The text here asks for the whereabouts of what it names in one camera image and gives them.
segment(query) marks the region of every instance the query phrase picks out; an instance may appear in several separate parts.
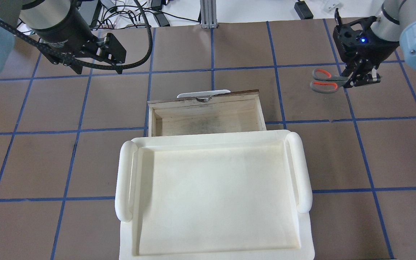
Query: white object behind box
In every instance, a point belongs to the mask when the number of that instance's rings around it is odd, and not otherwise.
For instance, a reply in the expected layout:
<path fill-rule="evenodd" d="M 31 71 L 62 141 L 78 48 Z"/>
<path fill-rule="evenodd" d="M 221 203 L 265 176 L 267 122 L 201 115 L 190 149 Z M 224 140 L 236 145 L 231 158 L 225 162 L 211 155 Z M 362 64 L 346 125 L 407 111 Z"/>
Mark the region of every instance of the white object behind box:
<path fill-rule="evenodd" d="M 120 152 L 120 259 L 311 260 L 311 204 L 296 133 L 135 138 Z"/>

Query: black ring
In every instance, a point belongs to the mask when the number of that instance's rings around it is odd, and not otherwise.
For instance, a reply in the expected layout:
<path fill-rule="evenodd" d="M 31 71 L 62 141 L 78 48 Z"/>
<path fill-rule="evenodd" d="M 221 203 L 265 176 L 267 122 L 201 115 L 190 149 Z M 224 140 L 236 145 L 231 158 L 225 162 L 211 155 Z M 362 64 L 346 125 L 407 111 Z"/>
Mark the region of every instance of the black ring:
<path fill-rule="evenodd" d="M 388 13 L 385 10 L 385 4 L 384 3 L 381 5 L 381 12 L 386 17 L 386 19 L 388 19 L 390 22 L 395 23 L 396 25 L 400 25 L 398 20 L 391 17 L 391 15 L 388 15 Z"/>
<path fill-rule="evenodd" d="M 38 5 L 40 5 L 43 2 L 44 2 L 44 0 L 34 0 L 31 3 L 28 3 L 26 5 L 22 5 L 22 10 L 27 10 L 27 9 L 31 9 L 33 7 L 37 7 Z"/>

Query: black power brick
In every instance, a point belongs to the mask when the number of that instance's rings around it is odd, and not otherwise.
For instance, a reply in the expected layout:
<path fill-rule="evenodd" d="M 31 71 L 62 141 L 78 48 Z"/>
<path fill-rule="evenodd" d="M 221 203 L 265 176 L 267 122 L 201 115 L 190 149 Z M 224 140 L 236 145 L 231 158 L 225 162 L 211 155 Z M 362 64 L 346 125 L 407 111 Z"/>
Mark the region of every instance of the black power brick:
<path fill-rule="evenodd" d="M 304 1 L 298 0 L 298 2 L 295 3 L 295 11 L 301 20 L 314 18 L 314 15 Z"/>

